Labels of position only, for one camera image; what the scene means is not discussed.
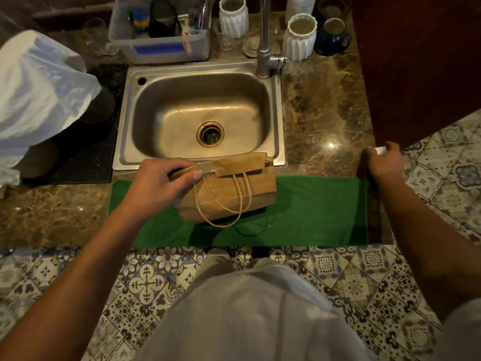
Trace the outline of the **person's right hand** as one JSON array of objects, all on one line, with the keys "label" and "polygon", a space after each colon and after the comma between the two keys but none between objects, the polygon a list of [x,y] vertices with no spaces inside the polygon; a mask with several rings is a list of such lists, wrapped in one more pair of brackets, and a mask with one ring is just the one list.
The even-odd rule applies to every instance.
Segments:
[{"label": "person's right hand", "polygon": [[401,153],[400,146],[388,141],[385,143],[387,153],[383,156],[377,155],[375,167],[375,182],[377,184],[404,182],[405,162]]}]

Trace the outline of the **brown paper bag with handles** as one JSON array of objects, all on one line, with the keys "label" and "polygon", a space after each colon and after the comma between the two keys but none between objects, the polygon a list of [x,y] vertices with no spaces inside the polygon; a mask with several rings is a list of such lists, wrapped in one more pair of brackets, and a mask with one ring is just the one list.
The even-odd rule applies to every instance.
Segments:
[{"label": "brown paper bag with handles", "polygon": [[226,228],[242,214],[276,202],[274,158],[266,152],[197,163],[170,174],[169,179],[174,181],[192,171],[201,171],[202,178],[174,203],[186,222]]}]

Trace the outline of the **brass sink drain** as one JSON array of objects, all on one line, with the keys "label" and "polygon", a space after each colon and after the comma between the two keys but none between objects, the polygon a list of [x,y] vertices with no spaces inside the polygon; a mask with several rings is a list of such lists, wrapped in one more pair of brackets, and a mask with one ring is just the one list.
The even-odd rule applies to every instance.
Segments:
[{"label": "brass sink drain", "polygon": [[220,123],[207,121],[203,123],[196,132],[197,142],[208,148],[219,145],[224,139],[225,131]]}]

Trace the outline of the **green towel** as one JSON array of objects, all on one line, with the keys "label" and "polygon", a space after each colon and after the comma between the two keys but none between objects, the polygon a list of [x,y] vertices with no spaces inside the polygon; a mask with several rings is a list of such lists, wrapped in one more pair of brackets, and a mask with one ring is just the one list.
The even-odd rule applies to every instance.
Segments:
[{"label": "green towel", "polygon": [[367,182],[314,175],[276,177],[276,202],[227,228],[185,221],[172,205],[143,225],[134,247],[317,246],[368,242]]}]

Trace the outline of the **black rubber drain mat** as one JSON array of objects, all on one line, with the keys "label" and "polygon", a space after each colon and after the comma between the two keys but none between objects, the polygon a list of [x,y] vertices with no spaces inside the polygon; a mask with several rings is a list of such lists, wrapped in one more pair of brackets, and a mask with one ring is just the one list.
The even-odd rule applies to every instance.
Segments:
[{"label": "black rubber drain mat", "polygon": [[52,138],[59,156],[55,166],[38,178],[22,179],[33,186],[110,183],[127,64],[100,64],[91,71],[112,93],[114,108],[103,122],[75,122]]}]

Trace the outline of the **dark wooden cabinet door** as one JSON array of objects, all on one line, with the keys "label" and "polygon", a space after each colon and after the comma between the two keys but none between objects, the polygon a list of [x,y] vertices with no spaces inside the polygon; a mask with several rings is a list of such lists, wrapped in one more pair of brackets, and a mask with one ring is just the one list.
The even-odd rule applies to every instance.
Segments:
[{"label": "dark wooden cabinet door", "polygon": [[352,0],[377,146],[405,148],[481,109],[481,0]]}]

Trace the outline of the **dark blue mug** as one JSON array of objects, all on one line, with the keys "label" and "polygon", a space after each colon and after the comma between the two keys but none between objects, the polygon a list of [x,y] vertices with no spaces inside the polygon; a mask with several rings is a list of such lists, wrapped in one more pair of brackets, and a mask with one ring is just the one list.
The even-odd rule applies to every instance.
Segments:
[{"label": "dark blue mug", "polygon": [[346,32],[344,21],[340,18],[330,18],[317,29],[314,51],[325,57],[334,56],[346,52],[351,40],[352,36]]}]

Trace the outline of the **small clear glass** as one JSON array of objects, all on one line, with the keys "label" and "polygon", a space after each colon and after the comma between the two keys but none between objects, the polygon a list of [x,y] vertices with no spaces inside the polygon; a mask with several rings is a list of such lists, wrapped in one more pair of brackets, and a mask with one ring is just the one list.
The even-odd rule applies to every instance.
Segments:
[{"label": "small clear glass", "polygon": [[218,37],[222,51],[227,52],[234,48],[234,39],[223,31],[220,19],[218,19],[216,22],[215,33]]}]

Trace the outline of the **round metal sink stopper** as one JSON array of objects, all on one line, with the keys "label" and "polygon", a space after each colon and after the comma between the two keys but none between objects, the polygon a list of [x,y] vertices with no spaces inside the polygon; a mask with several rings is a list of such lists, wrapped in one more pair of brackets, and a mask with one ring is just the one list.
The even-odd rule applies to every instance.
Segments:
[{"label": "round metal sink stopper", "polygon": [[256,59],[259,46],[260,46],[259,36],[249,37],[248,39],[244,40],[242,45],[242,50],[244,55],[250,59]]}]

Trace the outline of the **white fluted vase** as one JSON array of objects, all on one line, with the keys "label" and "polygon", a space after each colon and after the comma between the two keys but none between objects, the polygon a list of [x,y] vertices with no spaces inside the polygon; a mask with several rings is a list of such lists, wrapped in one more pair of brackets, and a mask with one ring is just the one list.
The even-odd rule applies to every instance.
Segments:
[{"label": "white fluted vase", "polygon": [[306,13],[292,16],[282,42],[282,52],[289,60],[307,59],[313,52],[316,40],[316,19]]},{"label": "white fluted vase", "polygon": [[249,16],[246,0],[220,0],[219,21],[223,34],[234,39],[246,35]]}]

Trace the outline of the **person's white clothing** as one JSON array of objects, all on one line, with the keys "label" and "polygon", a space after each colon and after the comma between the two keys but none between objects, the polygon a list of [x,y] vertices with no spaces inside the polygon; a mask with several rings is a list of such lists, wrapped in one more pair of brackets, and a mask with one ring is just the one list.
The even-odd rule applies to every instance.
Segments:
[{"label": "person's white clothing", "polygon": [[377,361],[327,297],[269,258],[209,254],[133,361]]}]

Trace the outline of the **dark bowl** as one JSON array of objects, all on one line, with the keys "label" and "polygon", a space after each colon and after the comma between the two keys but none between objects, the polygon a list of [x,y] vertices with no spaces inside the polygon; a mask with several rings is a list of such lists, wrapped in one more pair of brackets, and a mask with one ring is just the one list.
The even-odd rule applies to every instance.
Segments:
[{"label": "dark bowl", "polygon": [[316,9],[325,18],[344,19],[349,11],[351,0],[317,0]]}]

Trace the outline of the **clear drinking glass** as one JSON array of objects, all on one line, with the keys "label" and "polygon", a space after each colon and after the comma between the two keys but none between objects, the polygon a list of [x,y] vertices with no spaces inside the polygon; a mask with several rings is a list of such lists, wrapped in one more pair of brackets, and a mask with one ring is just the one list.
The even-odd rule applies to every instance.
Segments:
[{"label": "clear drinking glass", "polygon": [[104,19],[90,18],[83,27],[83,33],[87,44],[93,48],[96,55],[115,56],[119,53],[119,48],[108,38],[108,28]]}]

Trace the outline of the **white plastic bag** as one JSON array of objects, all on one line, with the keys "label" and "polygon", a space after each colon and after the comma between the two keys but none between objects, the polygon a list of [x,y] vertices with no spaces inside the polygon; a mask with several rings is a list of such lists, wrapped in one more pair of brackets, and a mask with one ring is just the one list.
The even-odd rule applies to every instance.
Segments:
[{"label": "white plastic bag", "polygon": [[101,92],[82,56],[34,30],[0,48],[0,187],[17,186],[29,149],[79,120]]}]

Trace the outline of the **pink handled brush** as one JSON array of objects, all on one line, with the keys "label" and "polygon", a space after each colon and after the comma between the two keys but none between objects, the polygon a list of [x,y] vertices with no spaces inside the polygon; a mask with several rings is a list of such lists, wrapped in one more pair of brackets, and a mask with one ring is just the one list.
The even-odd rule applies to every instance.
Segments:
[{"label": "pink handled brush", "polygon": [[182,36],[182,45],[185,50],[185,53],[187,55],[192,54],[192,48],[190,46],[190,39],[189,36],[191,36],[191,29],[189,27],[189,24],[182,23],[181,24],[181,36]]}]

